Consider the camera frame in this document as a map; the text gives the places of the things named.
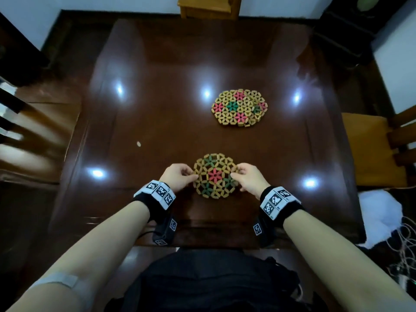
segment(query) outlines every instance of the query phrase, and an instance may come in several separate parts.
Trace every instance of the table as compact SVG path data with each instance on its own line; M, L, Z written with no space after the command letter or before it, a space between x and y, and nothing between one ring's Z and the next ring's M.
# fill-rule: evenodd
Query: table
M49 231L85 234L170 164L224 153L256 165L351 241L365 239L339 106L330 77L313 78L325 63L310 36L308 26L260 19L118 20L83 101ZM259 91L267 113L249 128L220 125L213 101L239 88ZM174 204L174 245L257 248L258 207L248 193L214 200L187 188ZM288 241L278 234L277 245Z

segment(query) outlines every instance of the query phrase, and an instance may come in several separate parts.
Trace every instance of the left hand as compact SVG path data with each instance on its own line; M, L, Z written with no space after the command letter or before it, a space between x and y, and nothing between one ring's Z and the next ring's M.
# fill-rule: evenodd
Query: left hand
M192 168L183 163L175 163L165 169L159 181L168 184L174 193L185 188L186 185L197 180L199 176L193 174Z

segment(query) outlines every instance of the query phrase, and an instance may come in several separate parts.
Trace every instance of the trivet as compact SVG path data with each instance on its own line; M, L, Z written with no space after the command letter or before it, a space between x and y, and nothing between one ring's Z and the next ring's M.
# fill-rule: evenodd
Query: trivet
M199 175L193 186L202 197L226 198L238 185L238 182L231 177L231 172L238 173L237 166L232 158L222 153L205 155L196 160L193 169L194 173Z
M238 89L222 92L212 104L211 112L222 125L250 127L261 120L267 109L259 92Z

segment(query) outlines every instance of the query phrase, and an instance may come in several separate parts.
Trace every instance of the white wall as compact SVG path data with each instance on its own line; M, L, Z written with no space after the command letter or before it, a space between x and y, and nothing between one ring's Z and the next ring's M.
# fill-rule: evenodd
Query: white wall
M332 0L242 0L241 16L317 19ZM64 10L179 14L178 0L62 0Z
M416 0L408 0L373 42L396 113L416 104Z
M38 49L60 9L59 0L0 0L0 12Z

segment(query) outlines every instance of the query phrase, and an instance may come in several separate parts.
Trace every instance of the black speaker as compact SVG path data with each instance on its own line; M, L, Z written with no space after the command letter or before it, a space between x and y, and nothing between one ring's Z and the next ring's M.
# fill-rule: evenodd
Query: black speaker
M342 60L365 63L379 30L407 0L332 0L314 35Z

